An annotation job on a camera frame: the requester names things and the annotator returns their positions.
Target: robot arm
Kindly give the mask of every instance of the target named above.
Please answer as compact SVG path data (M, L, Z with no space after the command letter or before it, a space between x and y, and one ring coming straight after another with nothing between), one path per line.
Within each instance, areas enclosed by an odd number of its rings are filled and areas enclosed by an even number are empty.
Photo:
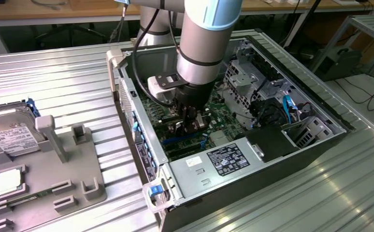
M139 45L171 42L168 10L173 11L176 24L183 17L176 76L184 84L175 88L173 107L184 122L183 133L196 132L203 125L200 112L211 95L243 0L117 1L141 5L140 41L135 50Z

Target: white sticker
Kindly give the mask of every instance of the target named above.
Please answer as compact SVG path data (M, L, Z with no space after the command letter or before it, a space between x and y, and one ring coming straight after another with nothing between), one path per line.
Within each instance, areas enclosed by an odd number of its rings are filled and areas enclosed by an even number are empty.
M22 151L37 146L37 141L28 127L0 131L0 148L6 153Z
M201 158L199 156L185 160L187 166L192 167L193 165L203 163Z

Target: green circuit board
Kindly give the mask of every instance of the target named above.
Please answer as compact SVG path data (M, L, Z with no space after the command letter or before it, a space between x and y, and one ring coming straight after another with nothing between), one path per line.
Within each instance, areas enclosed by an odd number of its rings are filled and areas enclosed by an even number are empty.
M211 133L223 131L227 140L232 141L236 135L244 131L220 96L212 92L205 105L211 119L208 128L193 135L188 135L187 138L165 144L164 141L173 138L173 135L168 133L168 123L180 121L180 119L176 117L173 109L160 106L145 95L140 96L140 99L155 134L171 161L213 148L216 145L209 138Z

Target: motherboard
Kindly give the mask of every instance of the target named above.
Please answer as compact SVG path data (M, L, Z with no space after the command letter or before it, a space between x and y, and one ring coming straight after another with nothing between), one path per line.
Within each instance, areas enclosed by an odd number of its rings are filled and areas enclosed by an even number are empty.
M208 128L183 137L175 137L167 129L168 124L179 120L175 110L156 104L145 95L141 95L140 99L157 139L171 161L223 145L244 132L235 113L229 111L217 91L212 91L211 99L205 105L204 115L209 117Z

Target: blue latch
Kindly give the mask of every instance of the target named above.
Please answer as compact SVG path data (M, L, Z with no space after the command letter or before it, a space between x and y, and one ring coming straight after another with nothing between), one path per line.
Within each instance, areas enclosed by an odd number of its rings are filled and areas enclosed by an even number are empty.
M34 106L34 101L32 100L32 98L28 98L25 103L30 107L32 113L33 113L34 117L40 117L40 114L38 114L38 111L37 111L37 107Z
M136 128L137 128L137 122L135 122L132 125L132 131L136 131Z
M155 195L159 195L163 192L164 191L163 191L163 186L161 185L152 186L148 190L149 197L153 197Z
M297 109L295 103L291 100L291 97L288 95L284 95L283 96L283 109L284 109L284 113L287 115L288 124L291 124L291 117L289 117L289 112L288 112L289 108L292 108L295 110Z

